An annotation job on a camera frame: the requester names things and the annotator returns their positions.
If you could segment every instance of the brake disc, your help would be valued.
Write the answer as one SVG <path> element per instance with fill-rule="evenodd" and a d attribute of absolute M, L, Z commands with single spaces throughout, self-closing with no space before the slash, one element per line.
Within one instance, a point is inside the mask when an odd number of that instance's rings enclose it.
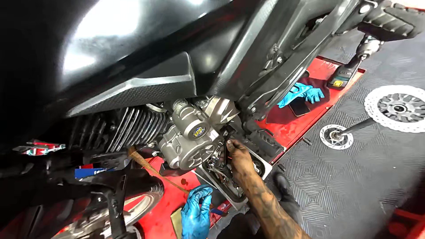
<path fill-rule="evenodd" d="M 336 133 L 346 129 L 347 128 L 340 125 L 326 125 L 320 130 L 319 136 L 322 142 L 329 148 L 343 150 L 349 148 L 354 141 L 352 134 L 340 137 L 336 135 Z"/>
<path fill-rule="evenodd" d="M 365 98 L 369 116 L 393 130 L 425 132 L 425 91 L 408 85 L 386 85 Z"/>

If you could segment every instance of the label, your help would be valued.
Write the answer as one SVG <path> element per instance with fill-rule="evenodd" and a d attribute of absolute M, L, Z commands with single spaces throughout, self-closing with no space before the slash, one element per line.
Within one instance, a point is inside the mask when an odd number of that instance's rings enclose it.
<path fill-rule="evenodd" d="M 193 137 L 197 138 L 201 136 L 205 131 L 205 127 L 198 127 L 195 132 L 193 132 Z"/>

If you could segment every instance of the blue glove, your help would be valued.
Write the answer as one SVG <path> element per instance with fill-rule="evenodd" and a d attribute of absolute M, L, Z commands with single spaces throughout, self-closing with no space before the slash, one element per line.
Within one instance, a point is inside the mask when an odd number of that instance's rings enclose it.
<path fill-rule="evenodd" d="M 283 108 L 297 97 L 303 97 L 304 93 L 311 88 L 313 88 L 313 86 L 311 85 L 304 85 L 298 82 L 295 83 L 295 85 L 292 86 L 291 90 L 278 103 L 279 108 Z"/>
<path fill-rule="evenodd" d="M 310 101 L 312 104 L 314 104 L 315 102 L 319 102 L 320 101 L 319 97 L 325 98 L 320 88 L 311 88 L 307 90 L 304 93 L 304 97 L 306 98 L 306 101 Z"/>
<path fill-rule="evenodd" d="M 181 238 L 206 239 L 210 231 L 210 204 L 212 188 L 200 185 L 192 189 L 187 198 L 186 205 L 181 210 Z M 199 200 L 203 198 L 201 208 Z"/>

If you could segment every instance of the wheel hub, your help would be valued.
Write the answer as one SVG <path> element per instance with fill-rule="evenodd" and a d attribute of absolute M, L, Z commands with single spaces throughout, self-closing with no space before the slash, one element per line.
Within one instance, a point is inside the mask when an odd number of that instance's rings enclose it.
<path fill-rule="evenodd" d="M 409 94 L 389 94 L 378 101 L 379 111 L 397 122 L 419 122 L 425 118 L 425 102 Z"/>

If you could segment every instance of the gray floor mat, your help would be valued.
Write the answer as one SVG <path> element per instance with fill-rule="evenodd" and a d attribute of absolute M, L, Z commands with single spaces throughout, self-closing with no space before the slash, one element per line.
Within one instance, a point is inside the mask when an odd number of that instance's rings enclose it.
<path fill-rule="evenodd" d="M 362 36 L 352 31 L 335 38 L 321 55 L 348 62 Z M 353 133 L 353 145 L 339 151 L 322 144 L 318 133 L 328 124 L 348 127 L 366 119 L 364 98 L 379 86 L 425 89 L 423 49 L 425 34 L 385 43 L 362 63 L 363 77 L 307 133 L 313 145 L 301 142 L 279 160 L 301 205 L 302 227 L 312 238 L 374 238 L 418 184 L 425 169 L 425 134 L 373 125 Z M 271 178 L 267 184 L 276 192 Z"/>

